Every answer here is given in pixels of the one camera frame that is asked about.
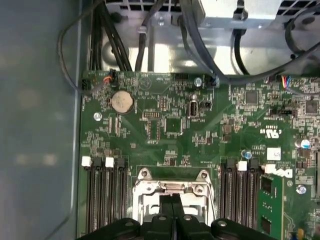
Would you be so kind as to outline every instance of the metal bracket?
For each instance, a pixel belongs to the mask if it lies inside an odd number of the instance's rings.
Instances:
[[[159,213],[161,196],[179,194],[184,212],[201,216],[209,226],[217,218],[214,193],[206,170],[201,170],[194,181],[172,181],[153,179],[150,171],[143,168],[133,187],[132,218],[142,224],[146,215]]]

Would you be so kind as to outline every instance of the capacitor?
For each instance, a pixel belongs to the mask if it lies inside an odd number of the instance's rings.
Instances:
[[[251,151],[244,149],[244,150],[241,151],[241,156],[243,158],[249,160],[249,159],[252,158],[252,153],[251,153]]]
[[[297,148],[309,149],[311,144],[308,139],[298,138],[297,140],[295,140],[294,145]]]

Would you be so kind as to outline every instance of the white connector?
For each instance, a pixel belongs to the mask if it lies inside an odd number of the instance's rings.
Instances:
[[[264,167],[264,173],[266,174],[273,174],[276,171],[275,164],[266,164]]]
[[[90,156],[82,156],[81,159],[81,166],[82,167],[91,167],[92,165],[92,160]]]
[[[238,162],[238,171],[247,171],[248,162],[247,161],[239,161]]]
[[[114,166],[115,166],[115,159],[113,157],[107,156],[105,158],[105,167],[114,168]]]

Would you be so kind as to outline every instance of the sticker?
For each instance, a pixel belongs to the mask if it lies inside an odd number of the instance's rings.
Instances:
[[[280,161],[281,147],[268,147],[266,149],[266,159],[269,161]]]

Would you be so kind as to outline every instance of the orange wire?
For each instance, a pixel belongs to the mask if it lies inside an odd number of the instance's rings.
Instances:
[[[112,79],[111,76],[106,76],[106,77],[103,79],[103,82],[106,83],[106,84],[108,84],[108,83],[110,83],[111,79]]]

